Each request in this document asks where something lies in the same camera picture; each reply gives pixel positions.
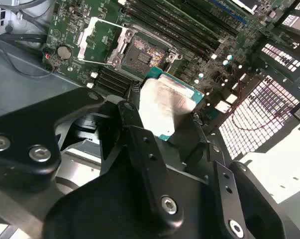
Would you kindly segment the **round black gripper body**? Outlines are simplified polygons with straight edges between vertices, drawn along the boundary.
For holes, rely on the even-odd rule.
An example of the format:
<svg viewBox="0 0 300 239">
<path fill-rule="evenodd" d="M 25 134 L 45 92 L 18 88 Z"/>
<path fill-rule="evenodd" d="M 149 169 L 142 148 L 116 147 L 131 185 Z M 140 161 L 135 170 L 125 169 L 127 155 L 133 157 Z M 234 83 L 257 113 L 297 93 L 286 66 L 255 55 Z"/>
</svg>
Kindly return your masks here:
<svg viewBox="0 0 300 239">
<path fill-rule="evenodd" d="M 98 178 L 61 198 L 45 239 L 299 239 L 300 230 L 242 163 L 225 163 L 193 116 L 164 162 L 137 110 L 120 107 L 118 140 Z"/>
</svg>

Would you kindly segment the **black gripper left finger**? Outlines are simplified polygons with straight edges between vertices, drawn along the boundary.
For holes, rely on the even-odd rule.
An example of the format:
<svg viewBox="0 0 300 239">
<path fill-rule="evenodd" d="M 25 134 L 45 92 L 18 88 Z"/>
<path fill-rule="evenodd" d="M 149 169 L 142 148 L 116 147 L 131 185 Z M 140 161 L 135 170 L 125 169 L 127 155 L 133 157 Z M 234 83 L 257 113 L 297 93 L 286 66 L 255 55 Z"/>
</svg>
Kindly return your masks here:
<svg viewBox="0 0 300 239">
<path fill-rule="evenodd" d="M 61 164 L 56 128 L 105 107 L 100 95 L 78 88 L 0 117 L 0 169 L 8 183 L 43 189 Z M 49 212 L 47 231 L 175 231 L 184 211 L 174 198 L 167 167 L 152 132 L 127 101 L 99 121 L 106 171 L 63 197 Z"/>
</svg>

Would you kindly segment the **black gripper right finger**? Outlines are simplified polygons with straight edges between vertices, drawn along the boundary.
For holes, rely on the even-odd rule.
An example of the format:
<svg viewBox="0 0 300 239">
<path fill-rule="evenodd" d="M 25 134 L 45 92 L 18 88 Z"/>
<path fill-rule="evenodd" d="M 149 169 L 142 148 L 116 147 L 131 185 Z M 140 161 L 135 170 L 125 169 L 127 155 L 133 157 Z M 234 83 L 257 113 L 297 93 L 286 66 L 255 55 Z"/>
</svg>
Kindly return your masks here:
<svg viewBox="0 0 300 239">
<path fill-rule="evenodd" d="M 234 175 L 225 165 L 221 148 L 207 138 L 193 113 L 175 116 L 174 122 L 169 143 L 178 149 L 185 171 L 207 183 L 221 234 L 227 239 L 248 239 Z"/>
</svg>

